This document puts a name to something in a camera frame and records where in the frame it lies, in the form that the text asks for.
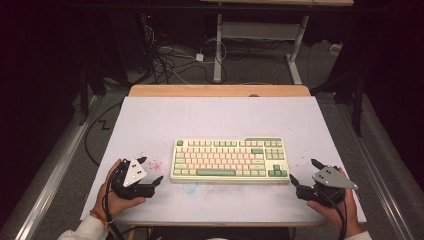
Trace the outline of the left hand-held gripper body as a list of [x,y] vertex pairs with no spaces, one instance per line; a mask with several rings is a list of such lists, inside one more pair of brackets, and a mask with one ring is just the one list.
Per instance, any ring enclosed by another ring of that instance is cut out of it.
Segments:
[[139,160],[124,159],[112,175],[111,189],[121,199],[132,200],[137,197],[151,198],[155,194],[156,185],[140,184],[147,176]]

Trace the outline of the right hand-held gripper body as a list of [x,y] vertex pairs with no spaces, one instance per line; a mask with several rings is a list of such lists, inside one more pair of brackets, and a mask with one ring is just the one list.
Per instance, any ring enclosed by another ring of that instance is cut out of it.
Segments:
[[296,188],[298,199],[316,201],[326,207],[338,205],[345,199],[345,190],[358,190],[356,183],[348,179],[335,167],[325,166],[312,176],[313,186],[301,185]]

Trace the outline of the cream green pink keyboard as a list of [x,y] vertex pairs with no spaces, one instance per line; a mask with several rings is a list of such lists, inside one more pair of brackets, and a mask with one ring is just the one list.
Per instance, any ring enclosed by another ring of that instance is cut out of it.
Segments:
[[279,137],[178,139],[170,177],[209,183],[288,183],[289,164]]

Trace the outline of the person's left hand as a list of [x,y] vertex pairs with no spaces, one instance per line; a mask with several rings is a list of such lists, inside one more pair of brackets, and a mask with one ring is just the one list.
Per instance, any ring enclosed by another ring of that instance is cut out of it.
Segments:
[[112,174],[112,172],[120,165],[121,160],[118,159],[114,165],[110,168],[108,171],[107,177],[104,181],[104,183],[99,188],[97,199],[95,202],[94,207],[90,211],[90,215],[99,219],[99,220],[106,220],[106,213],[104,210],[104,204],[105,195],[108,195],[108,212],[110,214],[110,217],[112,219],[119,216],[124,210],[138,206],[146,201],[144,197],[137,197],[132,200],[126,200],[119,198],[114,192],[110,192],[107,187],[107,182]]

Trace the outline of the person's right hand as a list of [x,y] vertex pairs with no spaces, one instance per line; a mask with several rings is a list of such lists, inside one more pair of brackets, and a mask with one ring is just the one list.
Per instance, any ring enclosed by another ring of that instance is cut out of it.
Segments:
[[362,226],[358,222],[357,206],[351,189],[345,190],[344,202],[338,205],[339,211],[335,208],[322,206],[312,200],[307,202],[307,206],[322,215],[328,221],[328,224],[338,232],[342,230],[342,220],[340,217],[340,213],[342,213],[346,221],[346,238],[363,232]]

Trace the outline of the black metal stand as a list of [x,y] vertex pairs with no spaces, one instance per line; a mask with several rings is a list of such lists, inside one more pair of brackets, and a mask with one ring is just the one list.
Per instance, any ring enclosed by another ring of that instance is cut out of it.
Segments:
[[365,70],[350,70],[329,78],[325,83],[310,90],[311,95],[333,91],[335,93],[334,100],[337,104],[352,103],[351,123],[358,137],[362,136],[361,115],[366,74]]
[[88,88],[91,88],[95,95],[104,96],[106,94],[106,87],[104,86],[103,79],[87,67],[81,67],[79,69],[79,83],[81,109],[79,124],[83,125],[89,114]]

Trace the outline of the white table cover board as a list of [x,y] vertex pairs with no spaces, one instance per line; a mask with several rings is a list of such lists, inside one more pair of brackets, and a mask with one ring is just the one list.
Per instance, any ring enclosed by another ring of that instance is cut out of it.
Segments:
[[84,209],[119,158],[146,157],[147,182],[162,180],[146,203],[119,221],[146,225],[311,226],[324,218],[290,184],[177,183],[171,159],[178,139],[283,139],[291,173],[312,185],[313,160],[342,160],[313,97],[128,97],[124,100]]

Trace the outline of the metal floor rail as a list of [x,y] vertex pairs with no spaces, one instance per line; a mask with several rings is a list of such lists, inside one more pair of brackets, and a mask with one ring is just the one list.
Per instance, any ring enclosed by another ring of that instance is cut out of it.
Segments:
[[83,117],[82,112],[77,111],[59,137],[17,205],[22,220],[12,240],[32,240],[34,237],[102,100],[102,96],[90,97],[88,115]]
[[370,151],[367,149],[363,138],[356,133],[351,125],[351,118],[348,109],[342,105],[338,105],[337,108],[343,118],[343,121],[347,124],[350,134],[353,136],[356,146],[361,152],[362,164],[364,165],[365,171],[370,178],[371,185],[376,191],[376,195],[380,200],[384,212],[388,217],[397,238],[399,240],[413,240],[413,234],[401,214],[399,205],[390,193],[388,185],[384,182],[381,173],[377,169],[374,159],[372,158]]

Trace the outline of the white metal desk frame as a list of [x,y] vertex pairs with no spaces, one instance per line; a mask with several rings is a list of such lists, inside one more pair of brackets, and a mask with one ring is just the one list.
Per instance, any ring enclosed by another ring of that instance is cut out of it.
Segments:
[[[248,5],[265,7],[305,7],[318,9],[321,7],[341,8],[352,7],[354,0],[202,0],[211,2],[216,7],[229,7],[234,4],[237,7]],[[285,56],[287,68],[291,74],[291,79],[295,85],[301,85],[296,58],[300,45],[302,43],[309,15],[303,14],[299,23],[260,23],[258,20],[242,21],[224,21],[223,14],[217,15],[217,30],[214,41],[216,42],[215,60],[214,60],[214,83],[222,83],[224,76],[222,65],[227,48],[224,46],[223,38],[226,39],[250,39],[250,40],[288,40],[293,41],[293,50]]]

